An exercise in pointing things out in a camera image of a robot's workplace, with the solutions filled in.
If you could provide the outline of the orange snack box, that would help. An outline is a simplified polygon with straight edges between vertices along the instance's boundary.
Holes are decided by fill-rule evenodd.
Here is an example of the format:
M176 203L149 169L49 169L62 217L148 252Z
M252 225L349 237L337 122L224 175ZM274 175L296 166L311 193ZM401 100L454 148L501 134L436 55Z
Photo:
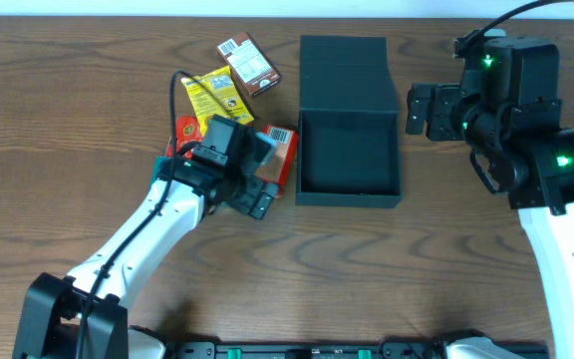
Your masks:
M281 197L296 158L299 136L296 131L275 125L266 125L262 133L276 142L276 149L271 159L259 167L256 175L276 183L279 187L278 197Z

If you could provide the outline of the red candy bag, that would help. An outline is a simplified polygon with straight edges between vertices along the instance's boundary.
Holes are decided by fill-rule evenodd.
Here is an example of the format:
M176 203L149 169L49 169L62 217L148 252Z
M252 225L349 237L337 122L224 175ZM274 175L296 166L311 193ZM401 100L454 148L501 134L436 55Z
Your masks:
M176 119L176 152L178 154L190 159L192 157L191 150L184 153L182 148L192 142L200 143L202 139L203 133L197 117L181 116Z

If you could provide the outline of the teal cookies box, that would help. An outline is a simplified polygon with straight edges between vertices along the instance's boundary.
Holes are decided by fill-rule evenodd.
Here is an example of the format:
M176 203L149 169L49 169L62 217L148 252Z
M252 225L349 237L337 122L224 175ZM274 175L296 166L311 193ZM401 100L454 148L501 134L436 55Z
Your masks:
M151 174L151 183L154 183L159 178L159 173L161 169L170 161L168 157L156 157L152 174Z

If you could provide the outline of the brown snack box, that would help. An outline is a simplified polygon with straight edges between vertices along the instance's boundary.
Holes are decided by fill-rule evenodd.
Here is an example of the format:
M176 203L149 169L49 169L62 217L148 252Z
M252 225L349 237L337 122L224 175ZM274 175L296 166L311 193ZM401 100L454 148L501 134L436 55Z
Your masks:
M215 49L251 98L278 85L282 79L248 32L228 38Z

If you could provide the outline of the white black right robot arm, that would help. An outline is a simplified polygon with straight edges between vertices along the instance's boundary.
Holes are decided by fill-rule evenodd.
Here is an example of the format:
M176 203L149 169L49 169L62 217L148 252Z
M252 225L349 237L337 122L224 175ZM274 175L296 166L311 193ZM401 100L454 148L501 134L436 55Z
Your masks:
M454 53L459 82L413 84L406 131L466 143L482 184L508 198L536 257L555 353L574 358L574 128L561 124L558 49L475 30Z

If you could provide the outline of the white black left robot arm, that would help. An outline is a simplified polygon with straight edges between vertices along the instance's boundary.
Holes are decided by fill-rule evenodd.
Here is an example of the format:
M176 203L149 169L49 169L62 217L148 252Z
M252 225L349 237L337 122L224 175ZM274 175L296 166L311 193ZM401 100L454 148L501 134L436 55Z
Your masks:
M260 219L278 188L256 174L273 145L187 144L161 159L156 178L129 219L63 278L40 274L23 303L16 358L164 358L157 334L128 316L162 260L222 203Z

